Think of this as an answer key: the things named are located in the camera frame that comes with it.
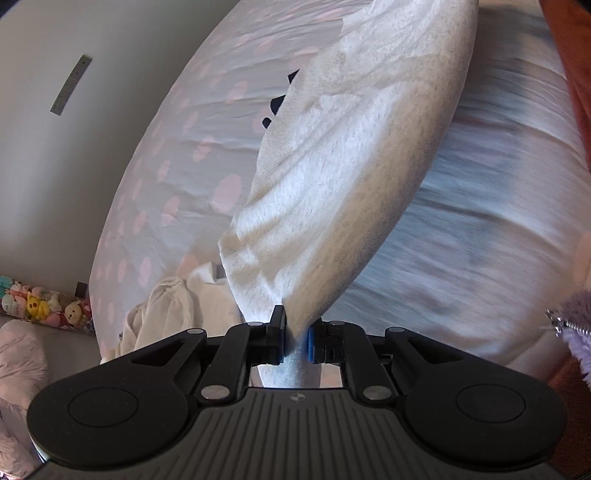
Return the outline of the pink dotted bed sheet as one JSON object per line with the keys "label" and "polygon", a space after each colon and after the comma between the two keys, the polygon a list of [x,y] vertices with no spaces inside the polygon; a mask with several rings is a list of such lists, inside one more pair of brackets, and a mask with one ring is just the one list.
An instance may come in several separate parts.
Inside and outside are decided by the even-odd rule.
{"label": "pink dotted bed sheet", "polygon": [[[197,49],[139,142],[92,266],[97,341],[161,279],[217,259],[245,203],[270,100],[335,41],[356,1],[242,1]],[[431,169],[329,310],[403,325],[533,375],[562,347],[544,313],[586,282],[590,173],[559,53],[536,1],[483,1],[468,78]]]}

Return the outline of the pink quilted blanket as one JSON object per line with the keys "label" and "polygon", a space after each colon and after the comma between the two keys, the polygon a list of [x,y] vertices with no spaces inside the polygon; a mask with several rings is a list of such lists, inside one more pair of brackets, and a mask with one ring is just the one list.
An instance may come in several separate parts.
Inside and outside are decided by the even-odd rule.
{"label": "pink quilted blanket", "polygon": [[48,384],[49,367],[34,327],[10,320],[1,327],[1,477],[23,479],[40,464],[27,428],[32,399]]}

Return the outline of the orange brown cloth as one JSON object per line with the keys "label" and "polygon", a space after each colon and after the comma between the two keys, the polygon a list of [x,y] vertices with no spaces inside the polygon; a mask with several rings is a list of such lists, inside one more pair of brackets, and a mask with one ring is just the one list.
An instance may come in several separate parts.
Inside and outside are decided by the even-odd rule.
{"label": "orange brown cloth", "polygon": [[590,2],[545,0],[540,6],[563,64],[590,167]]}

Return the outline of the purple fuzzy item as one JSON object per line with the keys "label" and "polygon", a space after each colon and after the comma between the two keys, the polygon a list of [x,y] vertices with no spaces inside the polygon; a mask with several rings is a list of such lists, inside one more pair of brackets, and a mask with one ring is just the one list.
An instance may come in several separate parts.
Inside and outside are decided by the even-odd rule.
{"label": "purple fuzzy item", "polygon": [[561,303],[557,309],[545,312],[556,336],[568,346],[578,361],[583,380],[590,386],[591,376],[591,305],[590,291],[580,290]]}

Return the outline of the plush toy pile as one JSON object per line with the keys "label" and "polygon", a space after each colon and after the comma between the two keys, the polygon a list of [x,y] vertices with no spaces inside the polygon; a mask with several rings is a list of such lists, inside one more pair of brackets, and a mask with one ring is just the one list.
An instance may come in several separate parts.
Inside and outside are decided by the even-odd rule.
{"label": "plush toy pile", "polygon": [[1,311],[47,327],[94,335],[88,299],[1,276]]}

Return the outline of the cream white garment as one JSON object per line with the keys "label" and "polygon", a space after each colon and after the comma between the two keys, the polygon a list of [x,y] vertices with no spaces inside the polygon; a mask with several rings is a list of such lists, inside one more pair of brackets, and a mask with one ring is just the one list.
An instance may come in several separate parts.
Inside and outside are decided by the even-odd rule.
{"label": "cream white garment", "polygon": [[160,280],[145,302],[126,315],[114,347],[101,354],[103,363],[190,329],[222,336],[243,322],[221,265],[206,263],[186,277]]}

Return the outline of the grey wall strip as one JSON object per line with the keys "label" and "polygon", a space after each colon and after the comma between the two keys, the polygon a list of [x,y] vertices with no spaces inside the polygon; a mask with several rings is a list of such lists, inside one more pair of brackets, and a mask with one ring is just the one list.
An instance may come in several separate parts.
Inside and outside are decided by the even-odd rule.
{"label": "grey wall strip", "polygon": [[73,67],[62,88],[60,89],[57,97],[55,98],[50,112],[54,115],[60,116],[70,99],[75,87],[78,85],[82,76],[88,69],[92,62],[92,58],[87,55],[82,55],[76,65]]}

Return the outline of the light grey printed sweatshirt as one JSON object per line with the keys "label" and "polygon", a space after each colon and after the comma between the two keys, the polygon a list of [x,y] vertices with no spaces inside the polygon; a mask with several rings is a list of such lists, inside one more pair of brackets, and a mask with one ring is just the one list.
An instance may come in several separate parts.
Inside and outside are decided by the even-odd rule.
{"label": "light grey printed sweatshirt", "polygon": [[249,199],[219,240],[246,321],[287,313],[266,387],[315,388],[311,323],[394,229],[436,156],[465,85],[475,1],[373,1],[294,77],[260,143]]}

